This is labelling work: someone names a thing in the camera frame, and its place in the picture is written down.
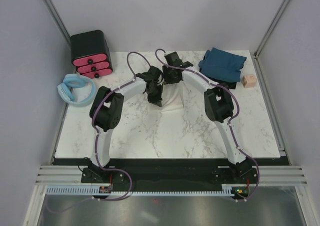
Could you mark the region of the white t shirt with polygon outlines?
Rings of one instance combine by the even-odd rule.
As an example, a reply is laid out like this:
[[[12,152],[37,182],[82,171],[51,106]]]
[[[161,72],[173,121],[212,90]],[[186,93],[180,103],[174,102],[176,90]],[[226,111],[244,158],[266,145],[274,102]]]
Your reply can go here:
[[[184,107],[183,87],[178,84],[165,84],[162,91],[162,111],[179,110]]]

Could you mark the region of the black pink drawer box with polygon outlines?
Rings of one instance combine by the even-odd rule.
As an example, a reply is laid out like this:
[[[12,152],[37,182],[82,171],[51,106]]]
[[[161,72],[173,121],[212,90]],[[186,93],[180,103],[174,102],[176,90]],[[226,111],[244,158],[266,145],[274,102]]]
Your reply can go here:
[[[88,78],[100,78],[113,72],[105,34],[94,30],[70,37],[71,63]]]

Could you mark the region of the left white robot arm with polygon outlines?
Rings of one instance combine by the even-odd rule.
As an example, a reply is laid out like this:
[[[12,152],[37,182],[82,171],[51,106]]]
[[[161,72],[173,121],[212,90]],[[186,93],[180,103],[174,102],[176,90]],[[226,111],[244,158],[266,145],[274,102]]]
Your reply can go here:
[[[105,86],[98,89],[89,112],[91,125],[96,134],[88,164],[93,178],[98,182],[106,182],[110,176],[109,169],[104,166],[110,161],[111,136],[120,122],[124,102],[138,94],[146,93],[149,103],[162,106],[163,78],[162,71],[151,66],[147,72],[138,73],[130,81],[113,89]]]

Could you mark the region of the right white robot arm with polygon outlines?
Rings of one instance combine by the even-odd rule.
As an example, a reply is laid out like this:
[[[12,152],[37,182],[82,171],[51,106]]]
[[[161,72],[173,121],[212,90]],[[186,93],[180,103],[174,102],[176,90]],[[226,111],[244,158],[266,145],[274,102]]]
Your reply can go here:
[[[205,114],[215,123],[224,142],[230,179],[239,183],[246,177],[255,177],[256,171],[252,168],[249,157],[242,151],[231,123],[239,112],[234,114],[233,102],[236,99],[227,84],[214,84],[190,62],[183,62],[177,52],[165,53],[164,58],[166,63],[163,65],[163,73],[169,83],[184,81],[203,93]]]

